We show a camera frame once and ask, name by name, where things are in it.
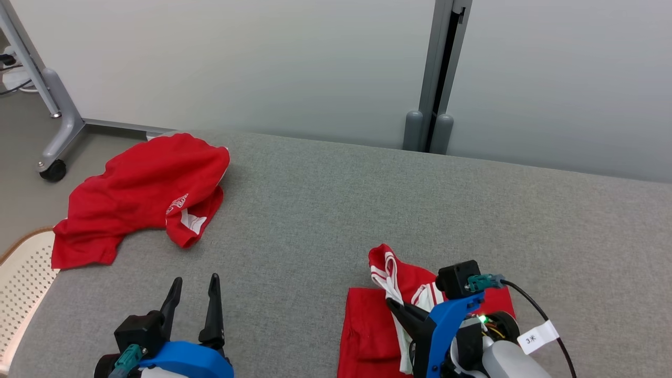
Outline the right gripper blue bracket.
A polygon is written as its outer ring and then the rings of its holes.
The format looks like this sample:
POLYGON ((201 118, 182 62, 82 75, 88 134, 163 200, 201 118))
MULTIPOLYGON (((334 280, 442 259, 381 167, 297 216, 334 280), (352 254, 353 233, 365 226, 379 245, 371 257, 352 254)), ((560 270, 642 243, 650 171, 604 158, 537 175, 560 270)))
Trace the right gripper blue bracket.
POLYGON ((415 342, 414 378, 444 378, 457 375, 457 363, 450 354, 460 326, 480 308, 484 292, 437 304, 427 311, 410 303, 386 298, 386 305, 401 328, 415 342))

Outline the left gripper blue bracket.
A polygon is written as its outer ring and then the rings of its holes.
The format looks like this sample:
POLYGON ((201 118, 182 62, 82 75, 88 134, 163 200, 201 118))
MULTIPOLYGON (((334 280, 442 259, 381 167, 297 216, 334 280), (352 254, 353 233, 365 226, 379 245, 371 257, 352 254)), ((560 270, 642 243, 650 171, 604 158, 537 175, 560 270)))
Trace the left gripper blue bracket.
MULTIPOLYGON (((183 278, 177 277, 166 295, 160 312, 162 314, 161 333, 166 341, 171 339, 175 309, 180 303, 183 278)), ((208 309, 204 327, 199 332, 198 341, 202 345, 187 341, 167 342, 155 357, 142 359, 139 368, 161 368, 186 378, 234 378, 234 369, 219 352, 225 346, 223 306, 220 277, 213 273, 208 285, 208 309)))

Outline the red basketball jersey white trim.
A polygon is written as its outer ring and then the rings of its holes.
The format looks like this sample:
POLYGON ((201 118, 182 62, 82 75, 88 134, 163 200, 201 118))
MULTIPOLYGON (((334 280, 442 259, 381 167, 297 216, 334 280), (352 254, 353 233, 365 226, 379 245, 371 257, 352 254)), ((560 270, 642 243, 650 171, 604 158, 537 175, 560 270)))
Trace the red basketball jersey white trim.
POLYGON ((425 311, 447 301, 435 273, 408 264, 390 246, 368 253, 375 287, 351 288, 346 296, 338 378, 411 378, 411 337, 386 305, 401 299, 425 311))

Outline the red basketball shorts white trim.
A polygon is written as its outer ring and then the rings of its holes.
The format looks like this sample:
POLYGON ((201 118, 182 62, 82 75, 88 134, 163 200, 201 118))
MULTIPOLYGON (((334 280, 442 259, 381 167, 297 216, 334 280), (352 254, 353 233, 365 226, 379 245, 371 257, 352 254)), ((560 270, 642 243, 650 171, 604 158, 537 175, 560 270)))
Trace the red basketball shorts white trim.
POLYGON ((228 148, 188 133, 117 155, 70 194, 67 216, 53 228, 51 266, 110 265, 125 237, 144 229, 163 229, 177 246, 193 246, 223 203, 220 182, 229 164, 228 148))

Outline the grey rounded partition foot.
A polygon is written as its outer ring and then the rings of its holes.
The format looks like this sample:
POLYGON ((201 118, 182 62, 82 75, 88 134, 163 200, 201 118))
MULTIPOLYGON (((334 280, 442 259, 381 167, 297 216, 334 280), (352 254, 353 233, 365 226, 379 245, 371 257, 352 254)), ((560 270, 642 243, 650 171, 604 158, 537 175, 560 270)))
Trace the grey rounded partition foot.
POLYGON ((449 114, 441 114, 435 118, 434 133, 430 143, 430 153, 447 154, 454 118, 449 114))
POLYGON ((406 114, 403 150, 419 151, 421 149, 422 126, 423 114, 420 111, 410 111, 406 114))

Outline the black caster wheel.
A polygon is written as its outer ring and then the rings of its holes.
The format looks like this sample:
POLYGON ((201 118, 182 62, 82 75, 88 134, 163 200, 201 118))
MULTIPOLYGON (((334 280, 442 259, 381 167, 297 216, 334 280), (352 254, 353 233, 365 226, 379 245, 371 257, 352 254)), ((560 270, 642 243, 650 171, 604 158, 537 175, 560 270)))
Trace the black caster wheel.
POLYGON ((54 160, 45 170, 39 172, 41 179, 49 183, 57 183, 67 174, 67 165, 63 160, 54 160))

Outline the grey partition base rail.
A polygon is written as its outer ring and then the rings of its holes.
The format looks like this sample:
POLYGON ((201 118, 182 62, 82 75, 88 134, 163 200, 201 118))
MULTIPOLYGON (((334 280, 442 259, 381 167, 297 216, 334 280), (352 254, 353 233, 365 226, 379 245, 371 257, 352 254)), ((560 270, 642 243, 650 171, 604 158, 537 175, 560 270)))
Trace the grey partition base rail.
POLYGON ((113 134, 119 134, 120 136, 124 137, 143 138, 147 141, 176 131, 175 129, 170 128, 143 126, 124 122, 97 120, 92 118, 84 118, 83 121, 87 125, 91 125, 95 128, 106 128, 114 130, 111 131, 113 134))

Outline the grey metal table leg frame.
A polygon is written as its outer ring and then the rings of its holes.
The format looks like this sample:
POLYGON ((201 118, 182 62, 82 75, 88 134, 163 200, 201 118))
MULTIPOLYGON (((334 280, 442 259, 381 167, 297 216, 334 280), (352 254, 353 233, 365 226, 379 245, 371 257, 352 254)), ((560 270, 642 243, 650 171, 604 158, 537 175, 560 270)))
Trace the grey metal table leg frame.
POLYGON ((0 0, 0 29, 14 48, 16 57, 27 75, 43 99, 50 116, 60 120, 60 129, 46 146, 38 160, 36 170, 41 172, 47 169, 54 160, 62 160, 70 144, 84 129, 84 123, 74 101, 70 98, 67 89, 58 76, 57 72, 50 68, 40 69, 36 60, 27 48, 19 29, 8 12, 9 0, 0 0))

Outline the grey partition post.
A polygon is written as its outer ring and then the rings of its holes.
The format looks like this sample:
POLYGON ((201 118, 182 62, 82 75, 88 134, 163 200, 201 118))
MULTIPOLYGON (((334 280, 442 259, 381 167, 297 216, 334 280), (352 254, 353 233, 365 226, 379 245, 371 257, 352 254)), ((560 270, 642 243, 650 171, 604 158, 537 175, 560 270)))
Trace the grey partition post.
POLYGON ((420 151, 430 153, 435 118, 447 113, 473 0, 434 0, 422 93, 420 151))

